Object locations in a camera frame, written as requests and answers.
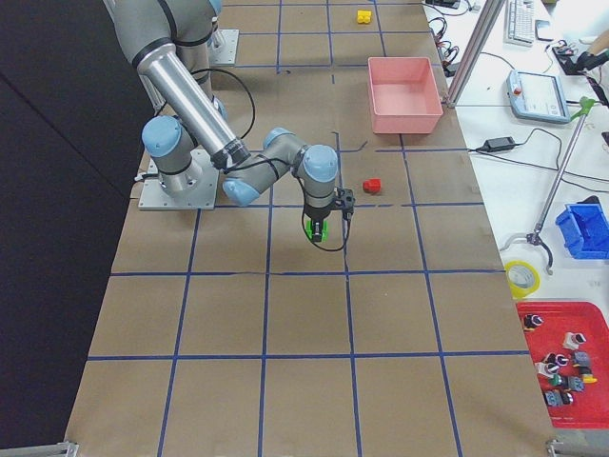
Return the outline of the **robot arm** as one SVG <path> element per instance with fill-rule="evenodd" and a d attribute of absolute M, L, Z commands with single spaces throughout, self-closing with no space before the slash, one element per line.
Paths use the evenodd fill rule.
<path fill-rule="evenodd" d="M 276 128 L 265 138 L 263 151 L 252 155 L 220 112 L 211 92 L 195 80 L 187 58 L 211 40 L 219 1 L 117 1 L 112 9 L 115 33 L 123 54 L 173 108 L 172 116 L 157 116 L 142 130 L 144 145 L 167 189 L 175 175 L 192 175 L 191 152 L 200 146 L 226 179 L 230 201 L 244 207 L 258 199 L 285 174 L 299 182 L 304 207 L 301 224 L 310 243 L 325 238 L 326 218 L 334 210 L 349 221 L 353 194 L 336 185 L 337 152 L 309 145 L 293 132 Z"/>

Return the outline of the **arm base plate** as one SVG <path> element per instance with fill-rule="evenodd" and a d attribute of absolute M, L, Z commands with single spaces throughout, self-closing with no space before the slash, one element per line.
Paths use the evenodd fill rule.
<path fill-rule="evenodd" d="M 213 210 L 215 207 L 219 171 L 203 149 L 191 152 L 191 164 L 181 174 L 160 173 L 150 160 L 139 197 L 141 210 Z"/>
<path fill-rule="evenodd" d="M 218 29 L 212 32 L 207 45 L 208 61 L 212 67 L 234 67 L 240 31 Z"/>

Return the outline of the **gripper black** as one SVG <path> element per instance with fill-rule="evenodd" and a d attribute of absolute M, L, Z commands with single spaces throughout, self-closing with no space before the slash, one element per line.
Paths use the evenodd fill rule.
<path fill-rule="evenodd" d="M 311 219 L 310 220 L 310 231 L 311 241 L 313 243 L 320 243 L 322 239 L 328 238 L 328 219 L 327 217 L 332 211 L 332 205 L 326 205 L 322 208 L 313 207 L 309 204 L 304 205 L 304 214 Z"/>

